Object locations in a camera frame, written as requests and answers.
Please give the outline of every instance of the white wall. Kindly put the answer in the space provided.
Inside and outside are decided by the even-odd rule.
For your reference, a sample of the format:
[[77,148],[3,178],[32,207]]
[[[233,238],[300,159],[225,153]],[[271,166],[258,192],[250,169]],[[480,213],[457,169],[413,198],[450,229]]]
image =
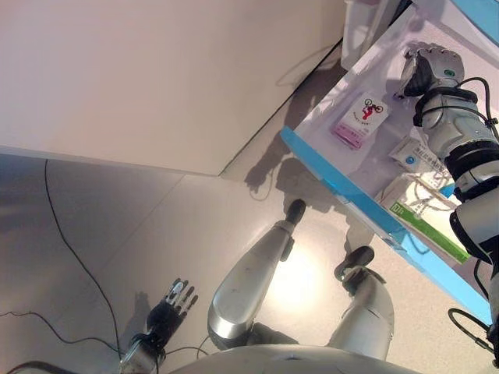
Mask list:
[[217,175],[342,35],[342,0],[6,0],[0,151]]

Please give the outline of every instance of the table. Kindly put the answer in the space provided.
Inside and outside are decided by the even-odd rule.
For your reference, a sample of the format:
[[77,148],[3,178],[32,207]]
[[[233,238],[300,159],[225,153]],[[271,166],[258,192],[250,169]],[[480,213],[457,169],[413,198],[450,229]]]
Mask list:
[[[412,116],[417,99],[393,99],[405,63],[403,52],[413,41],[433,42],[458,52],[465,65],[466,77],[483,76],[491,87],[499,87],[499,61],[490,58],[459,33],[453,33],[434,20],[430,22],[412,5],[299,127],[295,131],[284,128],[281,136],[307,168],[399,255],[477,318],[490,323],[488,301],[472,287],[472,277],[462,276],[462,266],[426,245],[417,233],[403,226],[373,199],[403,172],[388,153],[414,131]],[[467,88],[477,93],[479,110],[483,111],[482,87],[470,85]],[[382,98],[391,107],[391,114],[360,150],[351,150],[331,135],[330,127],[363,92]]]

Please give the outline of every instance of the blue table edge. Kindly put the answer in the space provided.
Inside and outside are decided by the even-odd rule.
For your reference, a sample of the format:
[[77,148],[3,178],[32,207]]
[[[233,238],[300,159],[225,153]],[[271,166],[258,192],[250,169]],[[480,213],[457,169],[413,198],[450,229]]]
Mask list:
[[298,134],[285,126],[281,137],[298,159],[336,196],[357,206],[372,222],[386,232],[382,238],[406,261],[467,308],[476,318],[491,324],[488,301],[462,279],[448,264],[407,230],[348,177],[324,159]]

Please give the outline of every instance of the small box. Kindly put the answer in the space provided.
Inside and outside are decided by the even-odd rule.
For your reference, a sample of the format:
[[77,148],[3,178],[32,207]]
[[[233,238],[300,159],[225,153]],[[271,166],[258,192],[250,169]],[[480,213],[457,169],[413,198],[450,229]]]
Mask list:
[[359,149],[387,116],[388,106],[373,95],[364,93],[331,129],[331,133],[350,147]]

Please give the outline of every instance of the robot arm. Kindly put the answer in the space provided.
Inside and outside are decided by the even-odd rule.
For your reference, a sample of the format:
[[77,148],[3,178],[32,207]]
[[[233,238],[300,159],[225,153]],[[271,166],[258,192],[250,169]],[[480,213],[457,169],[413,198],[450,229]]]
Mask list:
[[451,226],[478,259],[494,267],[490,282],[493,326],[490,340],[496,349],[499,338],[499,140],[491,118],[488,84],[487,116],[478,112],[477,97],[463,90],[461,57],[435,44],[417,44],[406,54],[399,98],[420,97],[414,125],[427,135],[428,147],[445,164],[455,180],[455,195],[462,204],[451,214]]
[[198,297],[187,280],[177,278],[147,317],[147,332],[138,333],[119,364],[119,374],[148,374],[163,363],[165,346],[186,318]]

